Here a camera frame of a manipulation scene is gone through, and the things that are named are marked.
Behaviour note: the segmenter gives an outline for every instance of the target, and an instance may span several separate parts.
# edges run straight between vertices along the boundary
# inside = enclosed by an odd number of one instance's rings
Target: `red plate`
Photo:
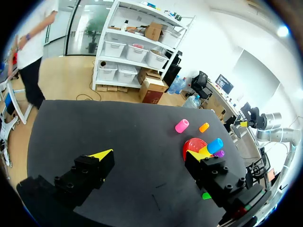
[[[186,158],[186,151],[191,150],[194,152],[199,152],[199,150],[203,147],[207,146],[207,143],[205,143],[200,138],[191,138],[190,140],[186,141],[183,146],[183,159],[185,161]]]

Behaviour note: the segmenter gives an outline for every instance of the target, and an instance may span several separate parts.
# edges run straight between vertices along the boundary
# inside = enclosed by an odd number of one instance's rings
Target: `person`
[[[55,20],[58,0],[43,0],[29,15],[15,36],[9,58],[8,79],[12,77],[13,56],[17,52],[17,67],[25,86],[29,103],[40,108],[45,97],[38,86],[39,69],[43,56],[43,30]]]

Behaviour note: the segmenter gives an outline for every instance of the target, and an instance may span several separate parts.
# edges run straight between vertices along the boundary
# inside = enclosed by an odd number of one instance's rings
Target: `metal shelving unit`
[[[122,18],[121,15],[125,15],[125,13],[118,13],[119,16],[116,16],[117,12],[119,12],[120,10],[126,10],[129,11],[128,13],[130,15],[135,15],[135,14],[140,14],[140,16],[142,17],[146,17],[144,18],[145,21],[154,21],[156,23],[161,23],[161,24],[166,24],[168,26],[170,26],[171,28],[176,28],[179,27],[180,28],[180,32],[183,31],[183,35],[181,35],[181,40],[179,42],[179,44],[176,46],[176,48],[172,48],[170,46],[167,46],[165,44],[162,44],[158,41],[154,41],[151,40],[149,38],[146,38],[145,36],[140,36],[140,35],[136,35],[133,33],[129,33],[129,32],[125,32],[125,31],[120,31],[120,30],[114,30],[114,29],[109,29],[108,27],[111,25],[110,23],[112,23],[112,21],[115,19],[115,17],[120,17],[121,23],[124,20],[127,20],[128,18]],[[187,32],[189,31],[194,19],[194,17],[183,17],[183,19],[189,19],[190,23],[188,25],[185,25],[180,21],[177,21],[175,18],[168,16],[167,14],[164,14],[162,11],[156,10],[152,7],[148,7],[145,6],[141,3],[137,3],[137,2],[133,2],[130,0],[116,0],[114,2],[114,4],[111,7],[111,10],[107,16],[106,22],[104,24],[104,28],[102,30],[101,33],[101,37],[99,40],[99,44],[98,44],[98,49],[97,49],[97,54],[96,54],[96,61],[95,61],[95,66],[94,66],[94,75],[93,75],[93,85],[92,88],[95,90],[96,89],[96,85],[100,84],[100,85],[112,85],[112,86],[124,86],[124,87],[134,87],[134,88],[140,88],[141,85],[139,84],[137,78],[135,77],[134,80],[132,81],[132,83],[130,84],[125,84],[125,83],[119,83],[117,81],[117,78],[114,77],[114,79],[112,81],[106,81],[106,80],[100,80],[97,78],[98,75],[98,66],[99,66],[99,61],[112,61],[112,62],[117,62],[117,63],[122,63],[122,64],[128,64],[128,65],[134,65],[137,67],[145,67],[145,68],[149,68],[149,69],[154,69],[154,70],[158,70],[160,72],[162,72],[162,78],[165,76],[165,73],[167,72],[168,68],[170,67],[173,59],[175,58],[179,47],[182,43],[182,41],[184,40],[184,38],[187,35]],[[108,57],[104,55],[104,50],[103,50],[103,44],[104,44],[104,40],[107,34],[113,34],[113,35],[119,35],[121,37],[127,37],[128,39],[133,39],[133,42],[137,42],[139,41],[143,41],[145,43],[151,44],[153,46],[156,46],[157,48],[161,48],[162,50],[168,50],[172,53],[172,56],[170,58],[170,60],[168,61],[166,67],[164,69],[155,69],[153,67],[150,67],[146,64],[146,62],[143,60],[143,62],[135,62],[135,61],[130,61],[127,60],[125,58],[125,54],[122,53],[122,55],[119,58],[115,58],[115,57]]]

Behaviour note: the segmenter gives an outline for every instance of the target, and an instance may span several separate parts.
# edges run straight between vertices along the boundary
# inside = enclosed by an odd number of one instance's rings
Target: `hand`
[[[26,38],[26,36],[24,35],[24,36],[22,36],[22,37],[20,38],[20,40],[19,40],[18,49],[19,49],[19,50],[22,50],[23,47],[25,46],[25,44],[27,44],[27,38]]]
[[[9,62],[9,69],[8,69],[8,80],[13,77],[13,63]]]

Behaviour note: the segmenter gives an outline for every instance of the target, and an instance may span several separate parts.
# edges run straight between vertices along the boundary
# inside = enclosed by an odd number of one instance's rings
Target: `white shelf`
[[[148,66],[145,63],[145,60],[143,60],[142,62],[136,62],[136,61],[130,61],[128,59],[126,59],[125,57],[125,53],[121,54],[120,58],[115,58],[115,57],[108,57],[104,55],[104,50],[102,50],[101,55],[99,57],[97,57],[97,60],[103,60],[103,61],[113,61],[113,62],[119,62],[119,63],[123,63],[123,64],[128,64],[128,65],[136,65],[136,66],[140,66],[140,67],[144,67],[144,68],[148,68],[148,69],[152,69],[152,70],[157,70],[160,72],[163,72],[164,69],[156,69],[153,67]]]
[[[183,27],[186,30],[188,27],[184,25],[182,22],[177,21],[175,18],[168,16],[167,14],[164,14],[162,11],[156,10],[152,7],[145,6],[143,4],[140,4],[138,2],[133,2],[129,0],[120,0],[119,1],[119,6],[128,8],[128,9],[133,9],[142,13],[146,13],[148,15],[154,16],[160,20],[165,21],[166,23],[172,25],[172,26],[178,26],[178,27]]]
[[[125,32],[125,31],[121,31],[121,30],[115,30],[115,29],[110,29],[110,28],[107,28],[106,30],[107,33],[113,33],[113,34],[118,34],[118,35],[125,35],[125,36],[128,36],[128,37],[132,37],[132,38],[136,38],[136,39],[140,39],[140,40],[143,40],[145,42],[149,42],[151,44],[154,44],[154,45],[157,45],[157,46],[160,46],[160,47],[163,47],[167,50],[170,50],[172,52],[175,52],[175,49],[170,47],[170,46],[167,46],[163,43],[160,43],[158,41],[153,41],[149,38],[146,38],[145,36],[141,36],[141,35],[136,35],[134,33],[130,33],[130,32]]]
[[[100,80],[97,78],[96,84],[141,88],[137,76],[134,77],[133,81],[130,84],[120,83],[116,75],[114,76],[113,80]]]

